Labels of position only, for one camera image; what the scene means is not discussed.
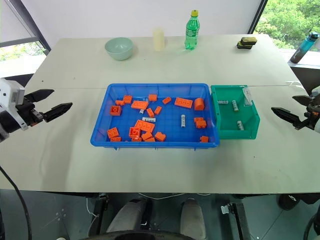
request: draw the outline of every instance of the blue water bottle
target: blue water bottle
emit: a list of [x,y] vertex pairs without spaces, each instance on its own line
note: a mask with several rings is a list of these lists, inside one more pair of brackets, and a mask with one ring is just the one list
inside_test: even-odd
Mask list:
[[290,58],[290,61],[294,64],[297,64],[303,56],[308,52],[308,50],[312,47],[315,41],[320,37],[315,31],[309,32],[309,35],[306,36],[305,40],[301,43],[298,49],[295,51],[293,56]]

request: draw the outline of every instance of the floor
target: floor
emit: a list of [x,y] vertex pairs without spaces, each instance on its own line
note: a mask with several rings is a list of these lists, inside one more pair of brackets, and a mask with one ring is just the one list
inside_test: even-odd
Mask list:
[[[32,223],[34,240],[55,240],[64,237],[67,240],[79,240],[87,236],[92,216],[87,212],[86,198],[47,192],[22,191]],[[151,193],[151,197],[163,197],[170,194]],[[109,217],[102,228],[104,230],[112,217],[129,200],[140,197],[136,193],[109,194]],[[202,196],[184,194],[163,200],[153,200],[151,228],[153,230],[179,231],[179,219],[182,203],[194,198],[202,207],[209,240],[238,240],[237,223],[232,214],[221,214],[220,206],[228,202],[239,202],[230,195],[212,194]],[[300,203],[290,211],[284,211],[277,205],[276,195],[262,195],[242,200],[247,216],[252,240],[301,240],[305,226],[318,208],[318,203],[307,205]],[[88,199],[88,208],[93,210],[94,201]],[[0,208],[4,221],[7,240],[27,238],[26,221],[22,206],[13,190],[0,190]],[[309,239],[316,236],[313,229]]]

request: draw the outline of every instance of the green plastic bin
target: green plastic bin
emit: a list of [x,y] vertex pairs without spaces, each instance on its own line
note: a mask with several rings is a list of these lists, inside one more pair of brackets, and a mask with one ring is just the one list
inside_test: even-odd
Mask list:
[[[243,88],[247,85],[212,85],[211,96],[216,118],[216,126],[220,139],[256,139],[260,117],[252,101],[251,106],[245,106]],[[239,108],[234,111],[232,100],[236,100]],[[218,104],[218,101],[228,101],[228,104]],[[237,121],[242,121],[244,130],[239,130]]]

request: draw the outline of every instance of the blue plastic tray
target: blue plastic tray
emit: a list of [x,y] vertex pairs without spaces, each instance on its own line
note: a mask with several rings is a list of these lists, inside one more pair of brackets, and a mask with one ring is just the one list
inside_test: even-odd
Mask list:
[[[116,100],[122,100],[124,95],[132,96],[132,101],[146,101],[149,94],[157,94],[157,101],[150,102],[148,108],[153,111],[157,106],[162,110],[159,115],[155,115],[155,128],[152,132],[154,136],[157,132],[166,134],[164,142],[132,142],[129,137],[130,127],[134,127],[137,120],[148,117],[147,111],[140,114],[138,109],[131,108],[131,104],[122,106],[121,116],[111,116],[109,114],[112,105]],[[166,105],[162,100],[171,97],[172,101]],[[205,108],[203,111],[194,111],[192,108],[175,106],[176,97],[195,100],[203,98]],[[185,115],[185,128],[181,127],[181,115]],[[207,127],[197,129],[194,123],[195,117],[203,117]],[[117,127],[121,142],[110,142],[107,130]],[[200,142],[201,136],[208,136],[209,142]],[[214,148],[219,145],[220,139],[216,128],[216,119],[209,87],[203,83],[184,84],[122,84],[115,83],[108,86],[102,106],[96,120],[91,140],[91,144],[96,147],[105,148]]]

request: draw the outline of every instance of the green plastic bottle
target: green plastic bottle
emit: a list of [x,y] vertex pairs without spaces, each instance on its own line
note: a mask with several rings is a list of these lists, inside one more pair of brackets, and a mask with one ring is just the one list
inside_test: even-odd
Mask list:
[[191,18],[185,27],[185,49],[194,49],[196,47],[199,29],[198,10],[192,10]]

